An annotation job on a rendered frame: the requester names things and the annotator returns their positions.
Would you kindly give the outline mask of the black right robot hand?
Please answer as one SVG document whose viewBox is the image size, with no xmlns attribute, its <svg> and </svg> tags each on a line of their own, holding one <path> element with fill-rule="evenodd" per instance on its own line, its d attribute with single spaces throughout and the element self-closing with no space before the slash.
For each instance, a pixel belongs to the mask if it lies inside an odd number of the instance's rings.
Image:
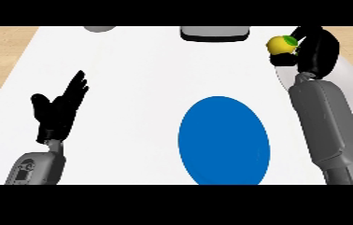
<svg viewBox="0 0 353 225">
<path fill-rule="evenodd" d="M 297 54 L 291 52 L 270 56 L 275 66 L 297 66 L 299 72 L 312 73 L 322 79 L 333 71 L 340 55 L 340 41 L 321 26 L 299 26 L 291 36 L 302 42 Z"/>
</svg>

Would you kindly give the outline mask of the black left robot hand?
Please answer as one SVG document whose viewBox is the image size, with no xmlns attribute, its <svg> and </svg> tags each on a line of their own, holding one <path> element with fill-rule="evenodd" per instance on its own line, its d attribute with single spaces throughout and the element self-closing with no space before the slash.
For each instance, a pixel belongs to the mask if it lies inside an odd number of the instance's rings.
<svg viewBox="0 0 353 225">
<path fill-rule="evenodd" d="M 78 71 L 62 95 L 53 101 L 37 93 L 31 96 L 34 118 L 39 121 L 36 141 L 45 144 L 49 140 L 64 141 L 68 138 L 77 109 L 89 91 L 86 74 Z"/>
</svg>

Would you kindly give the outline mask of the yellow lemon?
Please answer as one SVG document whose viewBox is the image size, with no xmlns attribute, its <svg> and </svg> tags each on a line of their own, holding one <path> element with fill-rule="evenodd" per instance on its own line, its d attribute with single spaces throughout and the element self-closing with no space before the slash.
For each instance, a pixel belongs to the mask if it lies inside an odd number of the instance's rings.
<svg viewBox="0 0 353 225">
<path fill-rule="evenodd" d="M 273 36 L 266 43 L 266 48 L 272 55 L 293 53 L 297 46 L 299 40 L 291 35 Z"/>
</svg>

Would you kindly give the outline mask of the blue plate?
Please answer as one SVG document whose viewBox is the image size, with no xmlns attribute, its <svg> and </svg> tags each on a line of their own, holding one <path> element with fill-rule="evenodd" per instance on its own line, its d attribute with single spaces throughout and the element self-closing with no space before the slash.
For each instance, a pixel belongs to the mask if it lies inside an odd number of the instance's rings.
<svg viewBox="0 0 353 225">
<path fill-rule="evenodd" d="M 186 171 L 200 185 L 257 185 L 270 146 L 260 119 L 234 98 L 213 96 L 188 110 L 177 135 Z"/>
</svg>

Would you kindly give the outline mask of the grey round object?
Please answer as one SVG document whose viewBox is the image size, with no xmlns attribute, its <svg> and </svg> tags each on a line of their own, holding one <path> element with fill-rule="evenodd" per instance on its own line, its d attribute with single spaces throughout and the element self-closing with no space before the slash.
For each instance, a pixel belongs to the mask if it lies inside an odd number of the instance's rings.
<svg viewBox="0 0 353 225">
<path fill-rule="evenodd" d="M 115 28 L 115 26 L 84 26 L 84 29 L 93 33 L 108 32 Z"/>
</svg>

